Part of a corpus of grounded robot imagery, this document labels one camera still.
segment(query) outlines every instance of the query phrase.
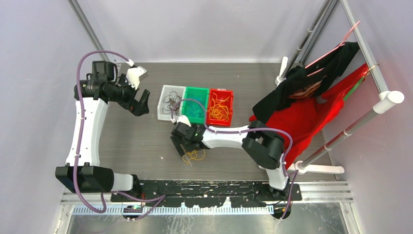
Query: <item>table surface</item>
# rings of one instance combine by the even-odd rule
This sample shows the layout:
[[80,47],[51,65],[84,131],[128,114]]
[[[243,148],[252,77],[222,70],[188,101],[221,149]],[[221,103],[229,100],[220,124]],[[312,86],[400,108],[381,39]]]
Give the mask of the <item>table surface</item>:
[[[157,119],[162,87],[167,85],[223,88],[234,92],[231,127],[249,124],[252,106],[275,88],[280,65],[273,63],[142,63],[149,76],[140,89],[148,89],[150,113],[135,117],[119,105],[109,106],[99,144],[100,165],[116,173],[136,174],[140,179],[268,180],[265,170],[240,149],[215,148],[201,161],[186,165],[169,136],[169,121]],[[136,99],[142,94],[138,91]],[[321,134],[297,160],[303,160],[324,144]],[[331,165],[328,155],[317,162]],[[334,180],[333,175],[307,173],[298,181]]]

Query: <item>metal pole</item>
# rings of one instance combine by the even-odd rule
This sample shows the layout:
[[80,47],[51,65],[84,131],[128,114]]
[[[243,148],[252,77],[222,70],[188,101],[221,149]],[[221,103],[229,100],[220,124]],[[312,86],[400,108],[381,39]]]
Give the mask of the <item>metal pole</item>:
[[314,46],[316,45],[321,33],[323,32],[325,26],[330,20],[337,4],[338,4],[338,0],[333,0],[328,5],[328,8],[325,14],[320,19],[319,25],[316,27],[316,29],[312,33],[312,37],[309,39],[307,47],[303,50],[303,55],[300,59],[300,63],[305,64],[307,62],[307,59],[310,56],[311,51],[313,51]]
[[324,14],[324,12],[327,10],[328,5],[330,4],[330,2],[333,0],[325,0],[323,6],[321,7],[321,9],[319,10],[319,13],[317,14],[317,17],[313,20],[313,23],[311,24],[311,27],[307,29],[307,33],[304,37],[304,39],[302,40],[301,44],[299,47],[297,47],[297,51],[295,52],[295,54],[293,55],[293,57],[291,57],[288,60],[287,63],[287,67],[284,69],[284,71],[281,74],[281,78],[285,78],[285,76],[287,75],[287,72],[289,72],[291,70],[291,68],[293,67],[294,62],[297,60],[298,55],[300,54],[302,48],[304,47],[305,43],[307,42],[308,38],[310,37],[311,33],[313,32],[314,28],[316,27],[316,25],[318,24],[320,18],[322,17],[322,15]]
[[[96,50],[105,50],[100,43],[99,39],[96,36],[91,24],[89,23],[85,13],[83,12],[82,8],[79,5],[77,0],[67,0],[70,6],[72,7],[73,11],[75,12],[77,18],[79,19],[80,23],[82,24],[83,28],[85,29],[86,33],[88,34],[91,42],[93,43]],[[110,61],[109,57],[106,53],[99,53],[105,61]]]
[[[350,22],[350,25],[355,25],[355,23],[357,22],[354,17],[353,17],[353,13],[351,12],[350,6],[348,4],[347,0],[341,0],[341,4],[343,5],[344,8],[344,12],[347,15],[347,18]],[[367,65],[369,67],[373,67],[374,65],[377,65],[377,62],[373,56],[373,53],[371,52],[369,45],[366,43],[366,41],[364,40],[363,36],[360,33],[360,29],[358,27],[356,27],[354,29],[354,35],[356,36],[358,45],[360,46],[360,50],[362,51],[364,58],[366,59]],[[377,90],[379,93],[383,93],[385,91],[388,91],[389,88],[387,87],[387,83],[384,80],[384,77],[380,71],[379,66],[376,66],[374,69],[372,69],[371,74],[373,76],[373,80],[375,82],[375,85],[377,87]]]
[[305,168],[306,166],[315,162],[317,159],[323,156],[326,152],[330,151],[334,146],[338,145],[339,143],[344,141],[347,137],[351,136],[351,134],[353,134],[357,129],[359,129],[361,126],[366,124],[368,121],[372,120],[377,115],[379,114],[373,109],[371,109],[361,118],[359,118],[356,122],[354,122],[352,125],[346,128],[346,130],[342,131],[335,138],[333,138],[331,141],[329,141],[327,144],[325,144],[323,147],[319,148],[319,150],[317,150],[315,153],[309,156],[306,160],[304,160],[304,162],[301,163],[301,167]]

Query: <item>scratched metal surface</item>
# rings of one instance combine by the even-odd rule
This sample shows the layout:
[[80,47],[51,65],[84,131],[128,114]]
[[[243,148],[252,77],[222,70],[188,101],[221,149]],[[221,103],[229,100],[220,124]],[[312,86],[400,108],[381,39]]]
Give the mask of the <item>scratched metal surface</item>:
[[347,234],[338,203],[293,204],[281,223],[271,215],[148,216],[127,223],[121,216],[74,215],[68,234]]
[[[157,120],[157,104],[164,84],[225,88],[234,92],[232,127],[248,125],[252,106],[275,87],[279,64],[270,63],[142,63],[149,76],[140,88],[150,90],[150,113],[135,117],[119,105],[109,107],[100,138],[101,166],[141,179],[266,180],[264,170],[243,150],[216,148],[205,159],[186,165],[169,136],[172,124]],[[321,134],[298,159],[305,159],[324,143]],[[317,164],[331,165],[327,155]],[[333,175],[298,176],[298,181],[334,180]]]

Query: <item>white plastic box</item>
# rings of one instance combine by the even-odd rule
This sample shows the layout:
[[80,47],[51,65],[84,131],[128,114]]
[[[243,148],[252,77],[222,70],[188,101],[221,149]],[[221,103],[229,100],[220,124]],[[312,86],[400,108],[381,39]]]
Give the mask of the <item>white plastic box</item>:
[[[170,121],[169,103],[165,103],[165,101],[169,101],[169,98],[172,98],[175,101],[183,99],[186,89],[185,86],[164,85],[158,102],[158,120]],[[182,115],[182,104],[183,103],[181,102],[178,113],[173,113],[174,117]]]

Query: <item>yellow string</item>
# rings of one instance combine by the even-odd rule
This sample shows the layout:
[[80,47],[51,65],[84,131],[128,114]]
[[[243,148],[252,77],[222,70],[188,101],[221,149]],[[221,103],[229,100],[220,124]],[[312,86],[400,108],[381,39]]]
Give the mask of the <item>yellow string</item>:
[[229,120],[229,109],[223,103],[229,100],[227,97],[224,100],[219,100],[216,93],[212,94],[211,102],[209,102],[209,119],[213,120]]
[[202,155],[202,158],[198,158],[198,151],[194,150],[194,151],[191,151],[191,152],[186,152],[185,155],[182,157],[182,160],[186,164],[190,164],[191,160],[197,160],[197,161],[202,160],[202,159],[205,158],[205,155],[206,155],[205,150],[202,150],[202,151],[204,151],[204,154]]

